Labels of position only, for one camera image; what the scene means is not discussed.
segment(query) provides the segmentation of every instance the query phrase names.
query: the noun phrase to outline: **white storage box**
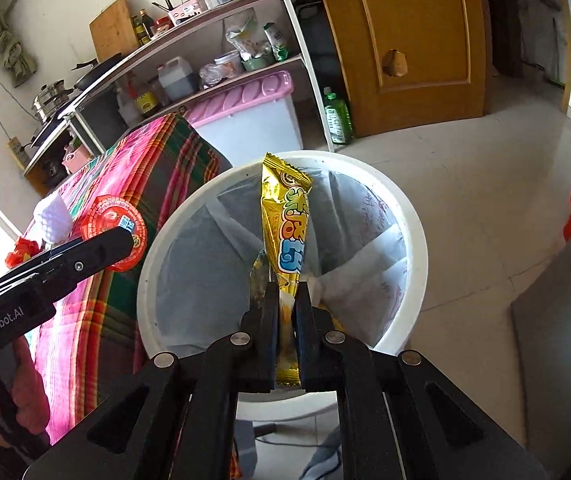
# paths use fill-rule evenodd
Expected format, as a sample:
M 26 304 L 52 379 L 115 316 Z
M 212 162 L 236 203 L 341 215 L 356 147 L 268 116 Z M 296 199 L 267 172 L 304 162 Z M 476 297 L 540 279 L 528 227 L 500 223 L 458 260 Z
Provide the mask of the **white storage box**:
M 290 74 L 281 70 L 198 102 L 186 119 L 233 166 L 266 152 L 301 150 L 293 89 Z

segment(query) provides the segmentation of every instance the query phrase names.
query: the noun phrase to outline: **glass bottle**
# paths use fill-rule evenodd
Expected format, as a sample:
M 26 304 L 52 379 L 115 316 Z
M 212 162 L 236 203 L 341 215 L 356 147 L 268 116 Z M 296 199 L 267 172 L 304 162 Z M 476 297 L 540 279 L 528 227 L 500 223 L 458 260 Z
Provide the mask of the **glass bottle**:
M 139 16 L 141 17 L 141 23 L 146 30 L 148 38 L 152 40 L 152 37 L 154 36 L 154 20 L 148 15 L 145 9 L 141 9 L 139 11 Z
M 140 45 L 145 45 L 150 41 L 150 37 L 148 36 L 146 29 L 144 28 L 144 24 L 141 21 L 141 17 L 131 16 L 131 19 L 132 19 L 132 26 L 134 28 L 134 33 L 136 34 L 136 39 L 139 40 Z

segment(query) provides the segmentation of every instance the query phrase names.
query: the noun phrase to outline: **chopstick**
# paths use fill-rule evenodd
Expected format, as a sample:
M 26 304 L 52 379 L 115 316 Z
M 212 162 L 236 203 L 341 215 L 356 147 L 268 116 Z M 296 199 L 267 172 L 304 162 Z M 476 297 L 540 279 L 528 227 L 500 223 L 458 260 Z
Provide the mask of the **chopstick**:
M 170 9 L 166 9 L 162 5 L 159 5 L 157 2 L 152 2 L 152 5 L 155 7 L 159 7 L 160 9 L 165 10 L 166 12 L 170 12 Z
M 172 3 L 170 2 L 170 0 L 166 0 L 166 5 L 168 6 L 169 10 L 174 9 L 174 6 L 172 6 Z

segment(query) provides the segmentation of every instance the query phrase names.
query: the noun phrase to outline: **green bottle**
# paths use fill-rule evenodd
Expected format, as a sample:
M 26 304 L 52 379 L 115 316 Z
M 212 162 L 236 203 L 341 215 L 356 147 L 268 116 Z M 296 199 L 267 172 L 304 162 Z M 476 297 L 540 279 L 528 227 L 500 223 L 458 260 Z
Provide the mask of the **green bottle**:
M 325 111 L 332 142 L 335 144 L 351 143 L 353 138 L 352 120 L 345 101 L 332 92 L 326 92 L 329 90 L 328 87 L 323 90 L 326 94 Z

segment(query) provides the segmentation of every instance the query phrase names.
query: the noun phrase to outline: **bin liner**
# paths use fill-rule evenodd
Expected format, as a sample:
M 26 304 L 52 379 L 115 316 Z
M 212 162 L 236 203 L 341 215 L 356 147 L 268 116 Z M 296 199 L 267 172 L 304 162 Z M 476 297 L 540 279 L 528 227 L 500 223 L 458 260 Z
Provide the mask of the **bin liner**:
M 406 285 L 406 246 L 392 209 L 347 175 L 312 178 L 302 279 L 344 329 L 373 347 Z M 261 175 L 213 196 L 188 219 L 165 254 L 156 296 L 162 344 L 179 357 L 239 329 L 249 276 L 263 248 Z

